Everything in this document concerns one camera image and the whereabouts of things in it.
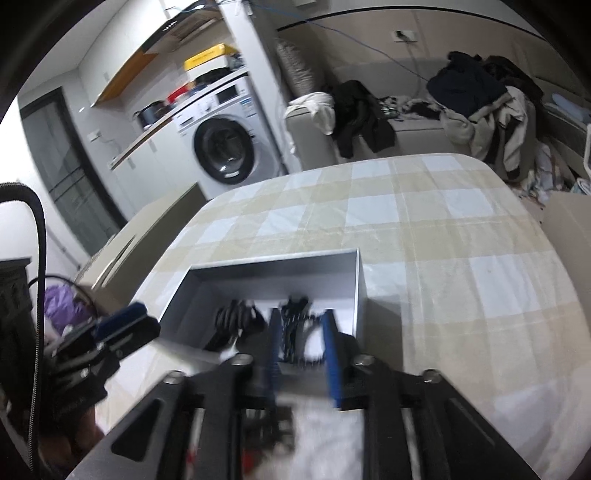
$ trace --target cooking pot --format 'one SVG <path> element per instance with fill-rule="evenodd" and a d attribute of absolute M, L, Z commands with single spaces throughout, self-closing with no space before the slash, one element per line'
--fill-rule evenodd
<path fill-rule="evenodd" d="M 135 112 L 134 119 L 138 120 L 142 130 L 146 130 L 150 125 L 156 123 L 171 110 L 170 105 L 159 100 L 158 102 L 153 102 L 147 107 L 142 108 L 139 112 Z"/>

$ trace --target white box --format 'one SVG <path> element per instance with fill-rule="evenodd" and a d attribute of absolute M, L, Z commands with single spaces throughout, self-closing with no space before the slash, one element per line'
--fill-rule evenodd
<path fill-rule="evenodd" d="M 234 59 L 230 55 L 221 55 L 214 59 L 208 60 L 201 65 L 197 65 L 192 69 L 187 71 L 187 75 L 189 77 L 189 82 L 197 79 L 201 75 L 206 74 L 207 72 L 211 72 L 212 70 L 222 69 L 222 68 L 231 68 L 234 65 Z"/>
<path fill-rule="evenodd" d="M 339 330 L 362 345 L 366 290 L 359 250 L 282 255 L 192 267 L 170 300 L 160 325 L 165 343 L 197 348 L 213 326 L 217 309 L 232 300 L 254 302 L 268 322 L 271 309 L 292 297 L 310 299 L 310 311 L 335 311 Z M 306 356 L 322 355 L 317 329 L 310 335 Z"/>

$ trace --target hose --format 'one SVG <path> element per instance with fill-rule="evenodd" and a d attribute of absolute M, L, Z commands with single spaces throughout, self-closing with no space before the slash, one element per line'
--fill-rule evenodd
<path fill-rule="evenodd" d="M 35 337 L 35 370 L 33 373 L 33 393 L 31 395 L 31 414 L 29 419 L 28 450 L 29 468 L 35 478 L 39 478 L 39 451 L 38 451 L 38 425 L 39 425 L 39 394 L 41 391 L 41 369 L 43 367 L 43 340 L 45 336 L 45 324 L 43 305 L 45 303 L 45 273 L 47 263 L 47 234 L 43 206 L 37 194 L 22 183 L 0 184 L 0 203 L 24 202 L 35 218 L 37 226 L 37 239 L 39 249 L 38 259 L 38 290 L 37 290 L 37 335 Z"/>

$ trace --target washing machine control panel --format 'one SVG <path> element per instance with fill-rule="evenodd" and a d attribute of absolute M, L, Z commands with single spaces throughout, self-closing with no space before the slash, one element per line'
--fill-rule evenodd
<path fill-rule="evenodd" d="M 237 78 L 219 89 L 214 90 L 212 93 L 205 95 L 203 98 L 193 102 L 187 108 L 177 113 L 173 119 L 174 123 L 177 125 L 178 131 L 183 132 L 186 128 L 193 125 L 194 122 L 214 111 L 220 105 L 228 103 L 237 97 L 246 95 L 249 97 L 251 95 L 248 78 Z M 252 102 L 248 103 L 246 107 L 250 108 L 251 104 Z"/>

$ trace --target cardboard box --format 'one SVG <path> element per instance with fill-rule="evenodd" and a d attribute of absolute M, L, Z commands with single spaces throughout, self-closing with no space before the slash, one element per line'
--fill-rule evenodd
<path fill-rule="evenodd" d="M 292 297 L 306 296 L 311 313 L 335 311 L 341 332 L 362 344 L 366 299 L 358 250 L 283 255 L 261 260 L 224 262 L 189 269 L 161 320 L 160 338 L 197 348 L 213 334 L 218 308 L 232 300 L 253 302 L 268 322 L 271 310 Z M 307 339 L 304 354 L 318 358 L 324 351 L 320 329 Z"/>
<path fill-rule="evenodd" d="M 542 229 L 573 281 L 587 323 L 591 319 L 591 196 L 553 192 Z"/>

